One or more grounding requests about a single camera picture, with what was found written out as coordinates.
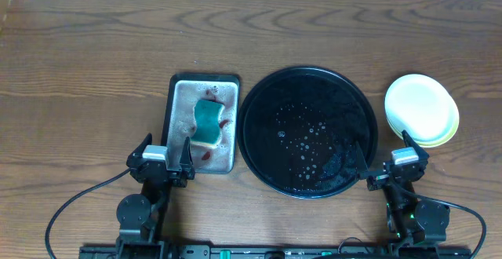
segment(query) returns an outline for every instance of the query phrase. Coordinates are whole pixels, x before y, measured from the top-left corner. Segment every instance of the sponge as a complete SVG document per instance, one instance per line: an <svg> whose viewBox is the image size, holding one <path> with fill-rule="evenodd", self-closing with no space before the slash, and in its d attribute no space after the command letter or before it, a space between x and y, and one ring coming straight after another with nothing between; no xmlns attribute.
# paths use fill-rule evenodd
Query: sponge
<svg viewBox="0 0 502 259"><path fill-rule="evenodd" d="M222 111L222 104L207 100L197 101L194 110L197 129L194 136L191 137L193 144L209 147L216 146L216 143L220 139L218 118Z"/></svg>

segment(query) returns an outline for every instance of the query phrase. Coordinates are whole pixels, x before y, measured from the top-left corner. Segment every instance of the green sponge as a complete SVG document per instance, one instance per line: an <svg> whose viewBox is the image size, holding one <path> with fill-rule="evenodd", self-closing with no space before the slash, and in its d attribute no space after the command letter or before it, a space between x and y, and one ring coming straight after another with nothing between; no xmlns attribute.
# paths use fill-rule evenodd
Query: green sponge
<svg viewBox="0 0 502 259"><path fill-rule="evenodd" d="M223 111L223 105L207 101L199 100L195 105L194 115L197 130L191 142L203 146L216 146L220 139L220 126L218 125L218 118Z"/></svg>

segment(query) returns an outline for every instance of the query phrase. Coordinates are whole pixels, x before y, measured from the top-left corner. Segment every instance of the metal tray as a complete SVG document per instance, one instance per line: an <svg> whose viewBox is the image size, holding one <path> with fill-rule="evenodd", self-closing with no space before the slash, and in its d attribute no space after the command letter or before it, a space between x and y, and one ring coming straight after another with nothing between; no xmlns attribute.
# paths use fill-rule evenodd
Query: metal tray
<svg viewBox="0 0 502 259"><path fill-rule="evenodd" d="M198 173L229 173L234 166L239 81L233 75L177 74L171 78L161 145L169 150L169 164L180 160L186 137L197 129L194 107L211 100L224 106L219 117L221 138L215 148L191 144Z"/></svg>

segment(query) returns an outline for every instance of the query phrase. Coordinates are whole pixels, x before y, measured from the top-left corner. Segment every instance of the black plate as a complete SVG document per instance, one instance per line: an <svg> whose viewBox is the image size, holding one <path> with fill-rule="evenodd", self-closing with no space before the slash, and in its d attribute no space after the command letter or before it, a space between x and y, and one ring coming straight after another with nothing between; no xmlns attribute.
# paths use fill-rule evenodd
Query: black plate
<svg viewBox="0 0 502 259"><path fill-rule="evenodd" d="M352 186L355 142L368 166L377 150L377 121L361 90L320 67L269 75L241 106L238 144L265 184L298 198L336 195Z"/></svg>

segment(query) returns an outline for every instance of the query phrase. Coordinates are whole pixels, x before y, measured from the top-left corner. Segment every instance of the wood grain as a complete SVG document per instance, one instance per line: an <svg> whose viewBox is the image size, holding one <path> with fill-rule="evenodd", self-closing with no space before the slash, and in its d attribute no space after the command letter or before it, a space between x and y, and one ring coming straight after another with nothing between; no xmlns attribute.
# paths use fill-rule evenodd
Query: wood grain
<svg viewBox="0 0 502 259"><path fill-rule="evenodd" d="M375 163L402 142L383 101L400 75L440 81L460 128L429 150L422 194L477 210L489 234L480 258L502 257L502 0L13 0L0 37L0 257L47 257L43 232L72 195L122 172L146 133L159 142L172 75L237 74L241 97L295 64L339 71L379 123ZM69 206L51 242L76 258L118 236L124 177ZM177 189L165 233L214 244L337 245L387 237L384 197L364 183L303 201L261 183L240 153L228 175ZM476 219L453 211L450 245L474 248Z"/></svg>

